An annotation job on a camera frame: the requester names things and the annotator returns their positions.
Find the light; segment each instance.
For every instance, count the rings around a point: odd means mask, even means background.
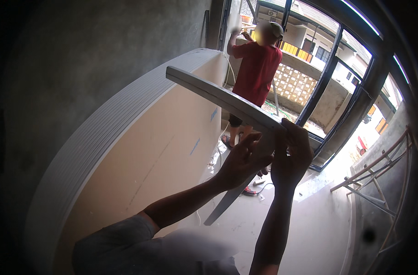
[[[393,55],[393,58],[394,58],[394,60],[396,61],[397,65],[399,65],[399,68],[400,68],[400,70],[402,71],[402,74],[403,74],[403,76],[404,76],[404,79],[406,80],[406,83],[407,83],[407,84],[409,84],[409,82],[408,82],[408,78],[406,77],[406,74],[404,74],[404,70],[403,70],[403,68],[401,67],[401,65],[400,65],[399,61],[397,60],[397,57],[396,57],[395,55]]]
[[[341,0],[341,1],[344,2],[345,5],[347,5],[350,9],[352,9],[357,15],[359,15],[360,18],[363,19],[378,36],[380,36],[379,32],[373,27],[373,25],[370,24],[370,22],[368,22],[368,20],[363,15],[360,14],[360,12],[358,12],[355,8],[353,8],[349,3],[345,2],[344,0]]]

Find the door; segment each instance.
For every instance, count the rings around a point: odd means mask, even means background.
[[[302,45],[302,50],[308,53],[312,53],[311,49],[312,49],[312,42],[306,38],[304,40],[304,44]]]

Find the green hose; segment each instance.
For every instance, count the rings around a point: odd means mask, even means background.
[[[276,109],[276,106],[275,105],[273,105],[272,103],[269,103],[269,102],[265,102],[267,105],[270,105],[270,106],[272,106],[273,108],[275,108]],[[289,121],[291,121],[291,119],[290,119],[290,116],[286,113],[286,112],[284,112],[283,110],[281,110],[280,108],[278,108],[279,109],[279,111],[281,112],[281,113],[283,113],[283,114],[285,114],[286,115],[286,117],[289,119]]]

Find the black pants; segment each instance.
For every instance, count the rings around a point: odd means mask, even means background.
[[[229,123],[231,124],[231,127],[237,128],[241,126],[242,120],[234,116],[233,114],[229,115]]]

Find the white cable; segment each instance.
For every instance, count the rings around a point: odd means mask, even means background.
[[[198,216],[198,226],[201,226],[201,218],[200,218],[200,215],[198,214],[198,210],[197,210],[197,216]]]
[[[228,57],[225,55],[225,53],[223,52],[223,56],[226,58],[226,60],[228,61],[228,64],[229,64],[229,68],[230,68],[230,70],[232,71],[232,76],[233,76],[233,78],[234,78],[234,83],[236,82],[236,80],[235,80],[235,74],[234,74],[234,70],[232,69],[232,66],[231,66],[231,63],[229,62],[229,59],[228,59]],[[226,84],[228,83],[228,80],[226,79],[226,83],[224,83],[224,85],[223,85],[223,88],[226,86]],[[217,139],[217,150],[218,150],[218,153],[220,154],[220,168],[223,166],[223,156],[221,155],[221,151],[220,151],[220,146],[218,145],[218,141],[220,140],[220,138],[221,138],[221,136],[224,134],[224,132],[228,129],[228,127],[229,127],[229,122],[228,122],[228,124],[226,125],[226,128],[224,128],[224,130],[223,130],[223,132],[221,133],[221,135],[218,137],[218,139]],[[213,176],[215,176],[217,173],[214,173],[213,175],[210,175],[209,177],[207,177],[205,180],[203,180],[203,182],[206,182],[208,179],[210,179],[210,178],[212,178]],[[199,213],[198,213],[198,210],[196,211],[197,212],[197,216],[198,216],[198,226],[201,226],[201,217],[200,217],[200,215],[199,215]]]
[[[221,155],[220,146],[218,145],[218,141],[220,140],[220,138],[224,134],[224,132],[228,129],[228,127],[229,127],[229,122],[226,125],[226,128],[224,128],[224,131],[221,133],[221,135],[217,139],[217,150],[218,150],[218,153],[220,154],[220,168],[223,166],[223,156]],[[205,180],[203,180],[203,182],[206,182],[208,179],[212,178],[216,174],[217,173],[213,173],[213,175],[208,176]],[[198,210],[196,212],[197,212],[197,216],[198,216],[198,226],[201,226],[201,217],[198,213]]]
[[[231,63],[229,62],[229,59],[224,52],[223,52],[223,56],[226,58],[226,60],[228,61],[228,64],[229,64],[227,77],[229,79],[229,68],[230,68],[230,70],[232,71],[232,77],[234,78],[234,84],[235,84],[236,80],[235,80],[234,70],[232,69]],[[228,83],[228,80],[226,79],[226,83],[224,83],[223,88],[226,86],[227,83]]]

